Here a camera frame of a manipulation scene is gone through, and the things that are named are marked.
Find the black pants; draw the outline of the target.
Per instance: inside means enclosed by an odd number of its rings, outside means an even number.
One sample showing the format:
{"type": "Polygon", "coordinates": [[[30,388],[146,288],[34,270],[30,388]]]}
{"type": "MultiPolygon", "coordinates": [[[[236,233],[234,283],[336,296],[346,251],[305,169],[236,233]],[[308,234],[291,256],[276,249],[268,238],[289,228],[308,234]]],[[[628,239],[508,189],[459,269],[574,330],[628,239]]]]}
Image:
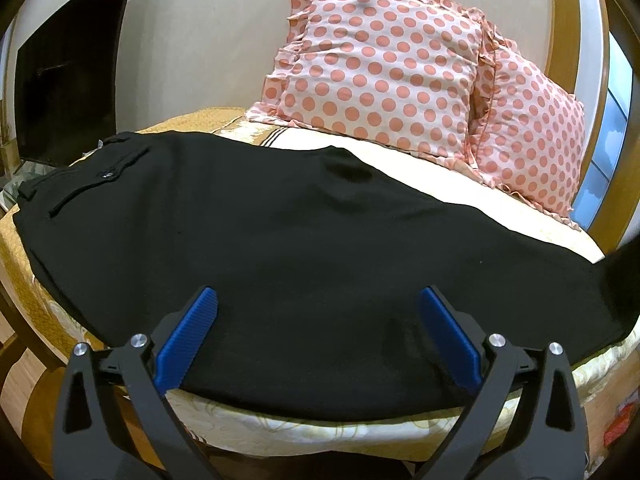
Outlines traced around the black pants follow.
{"type": "Polygon", "coordinates": [[[573,363],[639,316],[638,252],[592,263],[334,146],[123,132],[23,183],[17,206],[38,282],[108,346],[212,288],[218,318],[183,389],[260,414],[372,422],[463,404],[420,322],[427,286],[573,363]]]}

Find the rear polka dot pillow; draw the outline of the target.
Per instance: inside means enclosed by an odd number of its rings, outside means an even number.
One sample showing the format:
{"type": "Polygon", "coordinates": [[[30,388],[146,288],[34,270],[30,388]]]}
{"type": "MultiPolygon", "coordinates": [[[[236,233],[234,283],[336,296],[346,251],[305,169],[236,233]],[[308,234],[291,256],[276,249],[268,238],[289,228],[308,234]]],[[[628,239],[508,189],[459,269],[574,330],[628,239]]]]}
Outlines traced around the rear polka dot pillow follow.
{"type": "Polygon", "coordinates": [[[514,41],[486,30],[470,117],[462,157],[446,167],[575,229],[584,104],[523,58],[514,41]]]}

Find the polka dot pillow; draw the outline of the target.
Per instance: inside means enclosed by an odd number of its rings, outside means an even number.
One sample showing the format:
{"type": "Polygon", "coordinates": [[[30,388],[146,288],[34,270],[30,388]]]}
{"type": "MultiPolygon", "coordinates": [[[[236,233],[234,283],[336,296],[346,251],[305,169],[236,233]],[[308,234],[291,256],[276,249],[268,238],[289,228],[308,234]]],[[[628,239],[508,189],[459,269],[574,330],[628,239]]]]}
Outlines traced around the polka dot pillow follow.
{"type": "Polygon", "coordinates": [[[584,104],[523,58],[514,41],[486,30],[470,117],[462,157],[446,167],[575,229],[584,104]]]}
{"type": "Polygon", "coordinates": [[[486,24],[451,0],[291,0],[285,44],[247,116],[468,162],[486,24]]]}

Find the black television screen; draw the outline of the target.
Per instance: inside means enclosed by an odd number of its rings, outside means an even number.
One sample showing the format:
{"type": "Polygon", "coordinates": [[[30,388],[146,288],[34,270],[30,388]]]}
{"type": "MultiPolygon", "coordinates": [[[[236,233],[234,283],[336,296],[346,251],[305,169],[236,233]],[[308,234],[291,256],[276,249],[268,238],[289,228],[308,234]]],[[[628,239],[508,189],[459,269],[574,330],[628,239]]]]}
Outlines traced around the black television screen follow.
{"type": "Polygon", "coordinates": [[[22,159],[67,166],[116,133],[117,50],[127,0],[70,0],[17,50],[22,159]]]}

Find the front polka dot pillow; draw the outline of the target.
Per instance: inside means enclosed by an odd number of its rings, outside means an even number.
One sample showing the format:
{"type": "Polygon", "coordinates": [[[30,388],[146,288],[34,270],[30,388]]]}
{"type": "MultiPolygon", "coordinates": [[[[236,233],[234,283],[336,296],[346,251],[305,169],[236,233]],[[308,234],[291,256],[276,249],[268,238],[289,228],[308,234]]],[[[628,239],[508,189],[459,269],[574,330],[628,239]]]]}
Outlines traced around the front polka dot pillow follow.
{"type": "Polygon", "coordinates": [[[451,0],[291,0],[285,44],[247,116],[468,162],[486,24],[451,0]]]}

